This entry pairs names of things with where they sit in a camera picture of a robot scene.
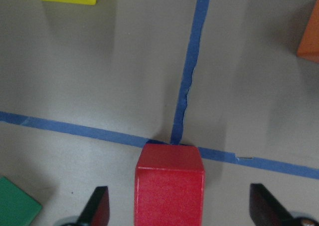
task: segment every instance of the blue line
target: blue line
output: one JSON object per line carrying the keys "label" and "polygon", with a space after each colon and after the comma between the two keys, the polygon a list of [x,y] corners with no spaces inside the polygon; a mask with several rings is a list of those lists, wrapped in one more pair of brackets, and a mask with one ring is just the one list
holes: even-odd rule
{"label": "blue line", "polygon": [[187,95],[192,84],[192,75],[197,64],[200,37],[205,23],[209,0],[197,0],[193,24],[187,48],[183,76],[180,84],[170,143],[179,145],[184,131],[184,115],[187,108]]}
{"label": "blue line", "polygon": [[[45,120],[35,117],[28,117],[24,115],[17,115],[12,113],[6,113],[0,111],[0,121],[21,125],[41,130],[50,130],[60,133],[67,133],[71,135],[79,135],[84,137],[89,137],[98,140],[105,140],[110,142],[115,142],[124,145],[132,145],[142,148],[145,143],[149,142],[150,139],[128,135],[123,133],[118,133],[109,130],[102,130],[82,125],[69,124],[54,120]],[[161,141],[152,140],[154,143],[160,143]]]}
{"label": "blue line", "polygon": [[[41,130],[50,130],[60,133],[84,136],[98,140],[136,146],[140,148],[142,148],[146,143],[165,144],[161,141],[143,138],[139,136],[128,135],[109,130],[102,130],[82,125],[69,124],[59,121],[28,117],[24,115],[17,115],[1,111],[0,122],[31,127]],[[319,180],[319,169],[279,161],[267,160],[262,158],[243,160],[236,158],[235,154],[230,152],[223,152],[202,147],[198,147],[198,149],[201,153],[202,158],[204,159]]]}

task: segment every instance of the gray surface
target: gray surface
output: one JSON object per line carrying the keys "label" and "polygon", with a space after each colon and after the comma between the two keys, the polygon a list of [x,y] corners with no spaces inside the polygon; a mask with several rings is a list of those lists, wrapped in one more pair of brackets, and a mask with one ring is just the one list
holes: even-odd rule
{"label": "gray surface", "polygon": [[[196,0],[96,6],[0,0],[0,111],[168,141]],[[319,67],[295,57],[315,0],[211,0],[183,142],[319,168]],[[133,225],[140,149],[0,124],[0,174],[44,209],[78,215],[110,188],[110,226]],[[318,181],[204,160],[204,226],[252,226],[251,182],[318,217]]]}

